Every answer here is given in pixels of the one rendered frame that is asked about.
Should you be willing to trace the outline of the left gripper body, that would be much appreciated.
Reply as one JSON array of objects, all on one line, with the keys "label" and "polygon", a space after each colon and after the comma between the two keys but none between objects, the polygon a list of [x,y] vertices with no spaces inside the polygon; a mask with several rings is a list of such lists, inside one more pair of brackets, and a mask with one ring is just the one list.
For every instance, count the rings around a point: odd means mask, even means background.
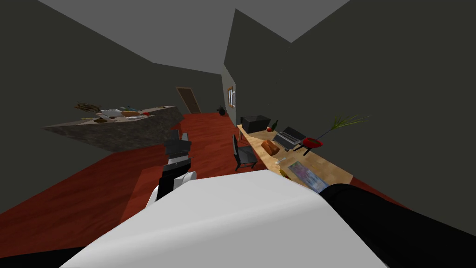
[{"label": "left gripper body", "polygon": [[191,150],[191,145],[191,141],[167,140],[164,142],[165,154],[168,155],[169,159],[187,156]]}]

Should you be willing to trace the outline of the brown door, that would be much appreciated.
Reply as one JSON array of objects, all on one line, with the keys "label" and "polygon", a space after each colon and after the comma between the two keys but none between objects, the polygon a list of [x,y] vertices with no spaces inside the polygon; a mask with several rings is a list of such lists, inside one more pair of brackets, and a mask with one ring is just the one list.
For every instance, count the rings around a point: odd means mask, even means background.
[{"label": "brown door", "polygon": [[185,106],[191,114],[200,114],[201,110],[198,106],[198,102],[195,98],[193,90],[189,87],[176,87],[180,97],[182,98]]}]

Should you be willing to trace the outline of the grey stone kitchen counter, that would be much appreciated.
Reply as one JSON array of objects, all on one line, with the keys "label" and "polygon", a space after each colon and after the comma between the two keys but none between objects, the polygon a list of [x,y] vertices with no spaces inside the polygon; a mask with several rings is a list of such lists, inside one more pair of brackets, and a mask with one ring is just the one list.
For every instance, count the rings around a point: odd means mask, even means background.
[{"label": "grey stone kitchen counter", "polygon": [[106,151],[121,152],[162,144],[170,138],[171,129],[184,119],[176,106],[155,107],[146,112],[149,116],[135,120],[120,117],[103,123],[75,121],[43,129]]}]

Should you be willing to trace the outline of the black chair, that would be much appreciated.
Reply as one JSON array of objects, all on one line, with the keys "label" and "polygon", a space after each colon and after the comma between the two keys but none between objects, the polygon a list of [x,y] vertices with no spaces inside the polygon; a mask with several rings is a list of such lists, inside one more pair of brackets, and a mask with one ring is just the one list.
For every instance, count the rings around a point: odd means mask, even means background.
[{"label": "black chair", "polygon": [[233,135],[233,150],[234,158],[237,162],[237,167],[235,169],[236,172],[239,168],[254,168],[258,163],[253,148],[251,146],[239,147],[235,135]]}]

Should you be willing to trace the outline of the black box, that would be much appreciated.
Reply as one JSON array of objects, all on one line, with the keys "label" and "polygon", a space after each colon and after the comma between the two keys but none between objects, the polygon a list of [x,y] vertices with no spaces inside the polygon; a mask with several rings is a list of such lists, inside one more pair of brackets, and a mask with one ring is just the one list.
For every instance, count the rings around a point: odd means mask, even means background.
[{"label": "black box", "polygon": [[241,117],[243,130],[250,134],[260,131],[265,131],[270,123],[271,119],[262,115]]}]

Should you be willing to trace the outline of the brown bread loaf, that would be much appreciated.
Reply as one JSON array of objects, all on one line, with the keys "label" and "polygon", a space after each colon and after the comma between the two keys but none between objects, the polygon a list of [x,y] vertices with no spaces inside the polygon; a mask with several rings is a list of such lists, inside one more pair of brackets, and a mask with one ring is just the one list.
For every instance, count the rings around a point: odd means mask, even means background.
[{"label": "brown bread loaf", "polygon": [[275,145],[275,143],[271,140],[264,140],[261,143],[261,147],[265,150],[266,153],[268,153],[270,156],[276,155],[279,151],[280,148]]}]

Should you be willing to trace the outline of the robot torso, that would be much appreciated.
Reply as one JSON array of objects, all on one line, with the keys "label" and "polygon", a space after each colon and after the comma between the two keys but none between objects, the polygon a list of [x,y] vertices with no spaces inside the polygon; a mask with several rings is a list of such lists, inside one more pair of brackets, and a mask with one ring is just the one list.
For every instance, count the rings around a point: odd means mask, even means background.
[{"label": "robot torso", "polygon": [[60,268],[387,268],[318,194],[260,170],[187,181]]}]

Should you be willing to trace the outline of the black and grey laptop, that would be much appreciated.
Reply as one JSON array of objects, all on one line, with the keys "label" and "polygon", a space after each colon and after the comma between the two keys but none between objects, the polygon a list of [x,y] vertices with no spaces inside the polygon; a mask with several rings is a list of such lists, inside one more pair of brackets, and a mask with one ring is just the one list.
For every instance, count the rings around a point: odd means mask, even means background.
[{"label": "black and grey laptop", "polygon": [[302,141],[307,136],[297,130],[287,127],[284,131],[277,133],[272,139],[276,144],[280,145],[286,152],[290,150],[298,150],[302,146]]}]

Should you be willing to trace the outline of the red potted plant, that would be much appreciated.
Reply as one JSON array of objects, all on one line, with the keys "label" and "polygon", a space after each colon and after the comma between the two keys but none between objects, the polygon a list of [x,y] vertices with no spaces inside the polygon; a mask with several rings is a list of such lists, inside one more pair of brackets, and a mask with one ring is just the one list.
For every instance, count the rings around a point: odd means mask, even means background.
[{"label": "red potted plant", "polygon": [[366,122],[369,117],[370,117],[369,115],[364,117],[361,117],[359,115],[346,116],[346,117],[335,116],[333,124],[329,130],[327,130],[326,132],[324,132],[322,135],[320,135],[317,138],[305,137],[302,141],[300,141],[299,146],[296,149],[293,149],[293,152],[301,148],[305,148],[306,151],[304,152],[303,156],[306,156],[306,154],[309,153],[312,149],[321,147],[323,145],[320,139],[323,138],[325,135],[327,135],[329,132],[344,126],[354,125],[360,122]]}]

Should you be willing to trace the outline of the colourful flat book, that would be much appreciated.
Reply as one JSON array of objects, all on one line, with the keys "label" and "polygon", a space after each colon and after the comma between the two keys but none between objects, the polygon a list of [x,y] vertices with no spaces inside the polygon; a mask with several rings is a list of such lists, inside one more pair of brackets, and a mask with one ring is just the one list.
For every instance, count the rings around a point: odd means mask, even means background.
[{"label": "colourful flat book", "polygon": [[295,176],[300,179],[305,186],[318,194],[329,187],[324,180],[315,175],[299,161],[291,164],[288,169],[295,174]]}]

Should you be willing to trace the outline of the light wooden table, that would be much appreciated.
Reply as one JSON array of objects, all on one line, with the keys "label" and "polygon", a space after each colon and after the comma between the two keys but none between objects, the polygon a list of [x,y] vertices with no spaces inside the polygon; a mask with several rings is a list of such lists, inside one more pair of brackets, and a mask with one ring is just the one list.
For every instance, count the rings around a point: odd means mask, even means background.
[{"label": "light wooden table", "polygon": [[[351,175],[350,173],[344,171],[338,166],[332,164],[332,162],[325,160],[319,155],[313,153],[312,151],[307,153],[306,156],[303,156],[305,152],[304,148],[295,152],[293,152],[292,150],[286,152],[280,145],[274,142],[275,145],[280,148],[280,151],[276,155],[270,156],[261,147],[261,143],[264,140],[272,140],[274,136],[277,134],[276,131],[273,131],[273,132],[260,131],[260,132],[248,134],[243,130],[241,125],[237,125],[237,127],[240,130],[240,134],[241,134],[240,138],[246,139],[247,142],[249,142],[249,145],[252,146],[256,155],[261,159],[261,161],[263,162],[263,164],[266,166],[268,170],[280,175],[279,170],[282,169],[291,177],[293,181],[295,181],[296,183],[302,186],[305,186],[302,183],[302,181],[298,179],[295,176],[295,174],[293,174],[288,169],[288,167],[291,164],[297,161],[301,162],[301,164],[303,164],[315,175],[317,175],[322,180],[324,180],[328,185],[333,185],[336,183],[350,184],[353,178],[353,175]],[[284,157],[286,157],[287,159],[281,162],[279,166],[275,164],[276,161]]]}]

